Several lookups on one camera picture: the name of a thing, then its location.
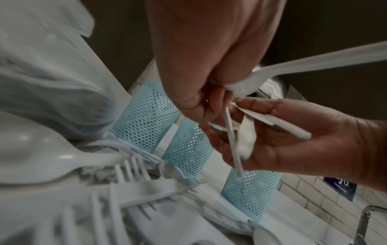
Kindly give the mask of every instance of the dark background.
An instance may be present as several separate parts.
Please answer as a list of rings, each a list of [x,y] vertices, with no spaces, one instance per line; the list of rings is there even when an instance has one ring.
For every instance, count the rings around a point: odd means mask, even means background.
[[[142,0],[82,0],[96,20],[86,42],[125,89],[153,58]],[[387,40],[385,0],[288,0],[265,56],[274,64]],[[387,62],[281,76],[307,100],[387,119]]]

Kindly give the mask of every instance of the brick wall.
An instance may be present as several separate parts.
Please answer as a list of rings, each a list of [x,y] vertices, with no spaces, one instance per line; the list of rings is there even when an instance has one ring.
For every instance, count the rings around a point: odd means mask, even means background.
[[[384,193],[358,186],[354,201],[350,202],[323,182],[322,177],[284,174],[279,191],[351,239],[364,207],[387,207]],[[371,215],[366,241],[369,245],[387,244],[386,215]]]

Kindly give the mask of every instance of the wrist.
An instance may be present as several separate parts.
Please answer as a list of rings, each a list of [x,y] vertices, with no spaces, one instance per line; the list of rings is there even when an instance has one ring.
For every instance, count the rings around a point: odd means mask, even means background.
[[[363,155],[358,182],[387,192],[387,121],[356,121]]]

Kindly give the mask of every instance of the blue mesh container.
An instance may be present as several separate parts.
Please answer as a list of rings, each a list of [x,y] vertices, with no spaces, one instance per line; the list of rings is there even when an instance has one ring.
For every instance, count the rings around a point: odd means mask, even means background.
[[[152,153],[180,114],[162,85],[148,80],[125,108],[112,132],[129,144]]]
[[[245,171],[242,179],[232,169],[221,195],[245,215],[260,222],[281,175],[270,171]]]
[[[187,178],[196,178],[213,150],[199,124],[185,118],[162,159],[178,167]]]

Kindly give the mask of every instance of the human hand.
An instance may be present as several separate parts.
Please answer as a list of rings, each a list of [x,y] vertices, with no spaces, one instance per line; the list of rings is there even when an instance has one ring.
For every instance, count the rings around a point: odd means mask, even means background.
[[[351,117],[339,111],[304,101],[266,100],[246,97],[239,107],[270,114],[312,133],[300,140],[278,127],[254,120],[257,140],[244,170],[270,170],[342,178],[387,191],[387,124]],[[230,106],[234,121],[244,113]],[[224,126],[218,118],[217,124]],[[200,125],[212,147],[233,166],[227,133],[208,124]]]
[[[188,118],[205,123],[233,100],[211,77],[232,83],[251,73],[268,48],[286,0],[147,0],[164,90]]]

